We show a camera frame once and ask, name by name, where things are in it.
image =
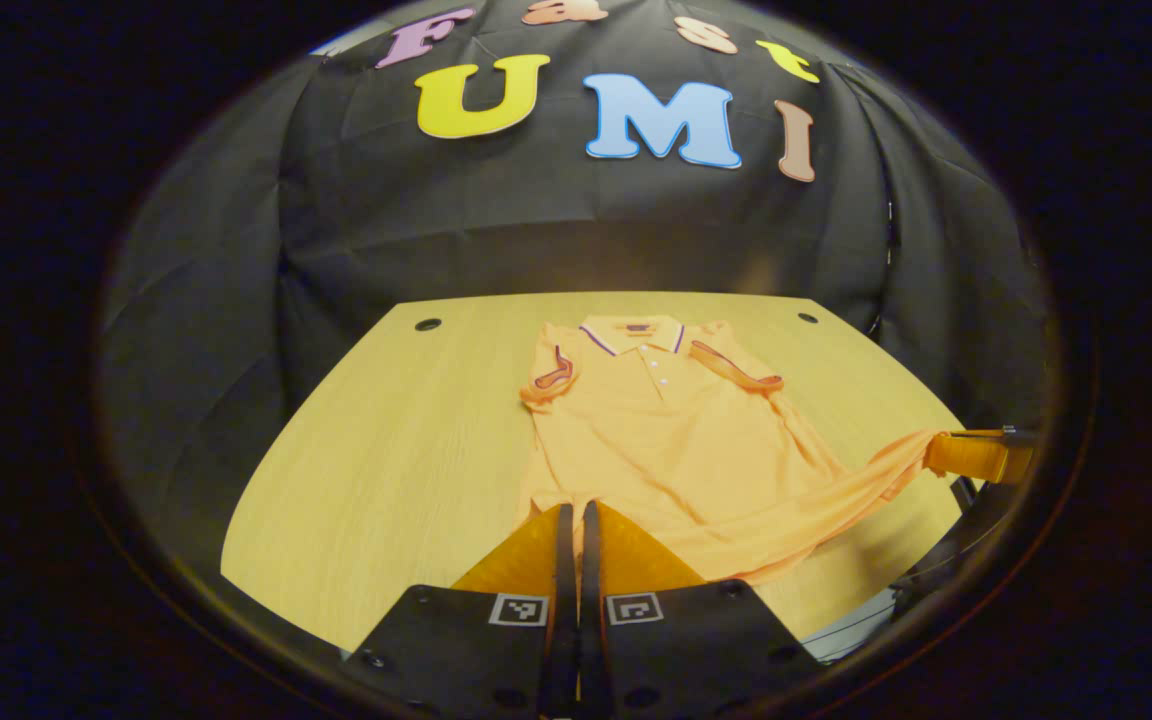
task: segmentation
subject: letter m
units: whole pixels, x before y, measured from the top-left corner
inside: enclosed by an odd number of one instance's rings
[[[594,158],[634,158],[639,143],[630,141],[630,123],[639,131],[652,154],[664,158],[687,128],[682,159],[698,165],[736,169],[740,156],[732,150],[727,129],[727,103],[732,92],[689,82],[661,105],[639,78],[604,73],[585,77],[585,88],[598,94],[598,137],[585,151]]]

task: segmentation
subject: yellow letter u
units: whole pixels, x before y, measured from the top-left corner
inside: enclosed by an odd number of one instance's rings
[[[540,65],[548,55],[510,55],[493,65],[503,70],[503,100],[492,109],[465,109],[465,81],[479,71],[477,65],[454,65],[452,68],[422,74],[416,79],[420,104],[416,106],[416,124],[426,135],[456,138],[499,132],[522,122],[536,106],[536,82]]]

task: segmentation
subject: colorful foam letter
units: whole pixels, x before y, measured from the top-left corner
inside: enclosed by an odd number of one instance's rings
[[[477,65],[454,65],[452,68],[422,74],[416,78],[420,104],[416,106],[416,124],[426,135],[456,138],[499,132],[522,122],[536,106],[536,82],[540,65],[548,55],[510,55],[493,65],[503,70],[503,100],[492,109],[465,109],[465,81],[479,71]]]
[[[544,3],[528,5],[531,10],[522,22],[530,26],[546,26],[550,23],[561,23],[563,20],[600,20],[607,17],[607,10],[599,8],[598,0],[545,0]]]
[[[812,168],[812,142],[808,136],[808,128],[812,127],[812,115],[805,109],[786,100],[776,100],[776,111],[785,118],[785,156],[776,167],[787,177],[797,181],[814,181],[814,169]]]
[[[452,13],[434,15],[433,18],[420,20],[419,23],[412,23],[410,26],[396,29],[393,32],[394,44],[389,46],[389,54],[385,55],[384,60],[380,60],[379,63],[376,63],[376,68],[402,63],[403,60],[411,60],[412,58],[419,58],[429,53],[434,46],[426,45],[426,38],[433,41],[442,40],[456,26],[456,20],[471,18],[473,17],[473,8],[461,8],[460,10],[452,10]]]
[[[773,41],[755,40],[755,45],[761,45],[767,47],[767,52],[772,54],[772,59],[776,60],[776,65],[781,65],[789,74],[795,77],[801,77],[808,82],[820,82],[820,78],[816,77],[812,73],[804,70],[810,63],[795,55],[783,45],[776,45]]]
[[[664,158],[687,128],[682,159],[714,168],[736,169],[740,156],[732,150],[727,103],[732,92],[700,82],[684,83],[668,105],[661,105],[639,78],[600,73],[585,77],[585,88],[598,94],[598,137],[585,151],[594,158],[634,158],[639,143],[630,141],[630,123],[652,154]]]
[[[684,36],[688,41],[708,47],[708,50],[717,50],[718,53],[736,54],[735,41],[727,40],[730,36],[720,26],[712,26],[712,24],[703,23],[697,18],[674,18],[673,24],[679,26],[679,35]]]

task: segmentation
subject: orange polo shirt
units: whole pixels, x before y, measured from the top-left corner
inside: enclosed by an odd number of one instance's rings
[[[767,582],[890,501],[938,430],[849,470],[727,323],[666,314],[545,324],[521,389],[535,449],[518,521],[599,500],[707,579]]]

